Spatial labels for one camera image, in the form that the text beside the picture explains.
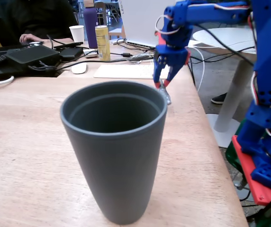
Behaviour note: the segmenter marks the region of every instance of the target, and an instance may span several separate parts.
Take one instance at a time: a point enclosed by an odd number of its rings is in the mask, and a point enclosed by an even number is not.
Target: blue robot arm
[[[154,55],[154,83],[160,88],[160,74],[168,65],[170,71],[164,82],[171,82],[183,65],[188,63],[190,53],[185,48],[190,40],[193,24],[223,22],[239,24],[247,20],[249,7],[246,2],[210,4],[203,1],[180,1],[164,11],[164,27],[160,31],[166,45],[158,45]]]
[[[166,45],[156,47],[154,83],[160,87],[160,73],[165,65],[170,73],[167,86],[187,62],[192,26],[203,22],[238,24],[254,16],[257,62],[251,81],[254,101],[237,141],[242,152],[252,156],[256,169],[252,179],[271,188],[271,0],[251,0],[210,4],[203,1],[180,1],[164,11],[164,27],[159,31]]]

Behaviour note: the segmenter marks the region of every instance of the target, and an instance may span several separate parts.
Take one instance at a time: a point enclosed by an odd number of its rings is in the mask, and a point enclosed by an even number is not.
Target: purple bottle
[[[89,48],[97,49],[98,44],[95,26],[98,25],[98,14],[96,8],[94,8],[94,3],[92,0],[91,1],[85,0],[84,3],[85,3],[84,20]]]

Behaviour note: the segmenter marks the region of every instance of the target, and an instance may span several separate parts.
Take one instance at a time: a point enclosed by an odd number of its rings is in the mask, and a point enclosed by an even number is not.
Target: gray cup
[[[152,87],[113,81],[85,87],[61,119],[103,214],[119,225],[140,219],[157,168],[167,103]]]

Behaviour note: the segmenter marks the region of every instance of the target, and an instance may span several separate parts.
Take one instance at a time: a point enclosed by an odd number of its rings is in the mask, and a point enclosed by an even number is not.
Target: computer mouse
[[[86,71],[86,68],[87,68],[86,63],[80,63],[80,64],[72,66],[71,71],[74,74],[82,74],[82,73],[84,73]]]

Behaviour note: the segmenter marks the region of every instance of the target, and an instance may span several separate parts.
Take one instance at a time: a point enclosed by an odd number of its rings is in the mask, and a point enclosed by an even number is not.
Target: yellow can
[[[98,43],[99,58],[101,61],[110,61],[108,27],[106,25],[100,25],[96,26],[95,29]]]

